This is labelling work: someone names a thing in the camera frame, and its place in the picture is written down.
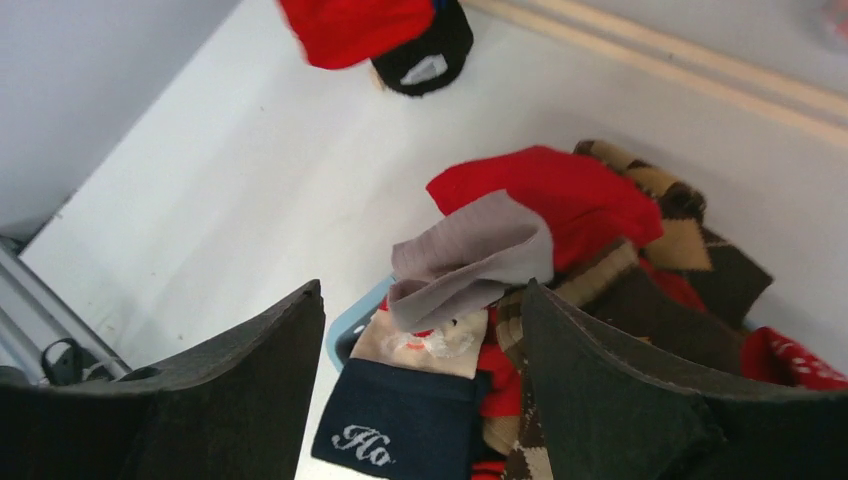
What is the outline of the red and cream Christmas sock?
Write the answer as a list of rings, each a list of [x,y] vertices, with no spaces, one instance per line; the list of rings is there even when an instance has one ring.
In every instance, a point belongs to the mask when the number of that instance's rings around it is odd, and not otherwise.
[[[427,0],[281,0],[306,61],[345,69],[413,40],[435,17]]]

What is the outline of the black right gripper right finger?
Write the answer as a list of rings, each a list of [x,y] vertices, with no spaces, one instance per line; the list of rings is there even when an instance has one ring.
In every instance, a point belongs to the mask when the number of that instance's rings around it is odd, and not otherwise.
[[[529,377],[557,479],[843,479],[847,394],[749,380],[663,351],[538,283]]]

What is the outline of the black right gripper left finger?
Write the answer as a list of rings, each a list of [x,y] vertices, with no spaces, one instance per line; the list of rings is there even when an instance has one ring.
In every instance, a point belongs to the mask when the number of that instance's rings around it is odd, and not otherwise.
[[[325,326],[318,280],[117,381],[1,385],[5,479],[291,479]]]

